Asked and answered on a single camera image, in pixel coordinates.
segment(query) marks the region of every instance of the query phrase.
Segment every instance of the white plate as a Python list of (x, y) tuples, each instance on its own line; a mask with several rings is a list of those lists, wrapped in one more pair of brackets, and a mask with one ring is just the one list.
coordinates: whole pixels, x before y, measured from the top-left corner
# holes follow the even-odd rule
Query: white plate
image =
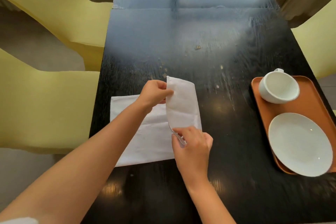
[(328, 137), (303, 115), (288, 112), (276, 116), (269, 125), (268, 138), (278, 159), (300, 175), (322, 175), (333, 161)]

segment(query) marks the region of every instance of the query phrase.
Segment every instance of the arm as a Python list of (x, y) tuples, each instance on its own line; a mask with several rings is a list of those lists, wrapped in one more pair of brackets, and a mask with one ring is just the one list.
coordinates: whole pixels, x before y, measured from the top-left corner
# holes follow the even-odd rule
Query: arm
[(173, 134), (172, 146), (177, 167), (203, 224), (236, 224), (208, 180), (212, 137), (195, 127), (174, 128), (187, 142), (181, 148)]
[(148, 81), (133, 104), (22, 192), (0, 213), (0, 222), (31, 217), (40, 224), (80, 223), (145, 116), (174, 93), (166, 86)]

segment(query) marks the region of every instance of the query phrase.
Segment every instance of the gray floor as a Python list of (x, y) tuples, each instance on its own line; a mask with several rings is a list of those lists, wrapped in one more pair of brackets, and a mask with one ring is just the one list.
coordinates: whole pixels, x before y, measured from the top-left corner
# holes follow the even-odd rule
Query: gray floor
[[(82, 57), (23, 12), (0, 8), (0, 48), (36, 69), (84, 70)], [(320, 84), (336, 109), (336, 75), (321, 79)], [(0, 211), (54, 163), (53, 155), (0, 149)]]

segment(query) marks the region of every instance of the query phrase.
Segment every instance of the hand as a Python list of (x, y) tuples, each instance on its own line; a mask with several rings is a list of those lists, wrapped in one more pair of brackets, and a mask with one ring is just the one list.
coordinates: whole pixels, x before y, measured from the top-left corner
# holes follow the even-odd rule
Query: hand
[(207, 183), (209, 153), (212, 137), (195, 127), (173, 128), (184, 137), (187, 145), (182, 148), (178, 138), (172, 134), (172, 146), (177, 167), (188, 190)]
[(157, 104), (166, 103), (166, 97), (172, 96), (173, 90), (167, 89), (167, 84), (160, 80), (148, 81), (142, 88), (140, 96), (137, 99), (138, 103), (145, 105), (149, 112)]

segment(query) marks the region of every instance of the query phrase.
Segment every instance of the yellow chair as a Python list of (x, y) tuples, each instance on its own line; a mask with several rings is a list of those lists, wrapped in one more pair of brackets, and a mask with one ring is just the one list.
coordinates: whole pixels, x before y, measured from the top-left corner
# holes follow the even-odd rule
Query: yellow chair
[(8, 0), (25, 11), (84, 59), (85, 69), (100, 71), (113, 3), (90, 0)]
[(45, 72), (0, 49), (0, 147), (67, 153), (89, 138), (99, 72)]
[(336, 0), (292, 32), (317, 78), (336, 73)]

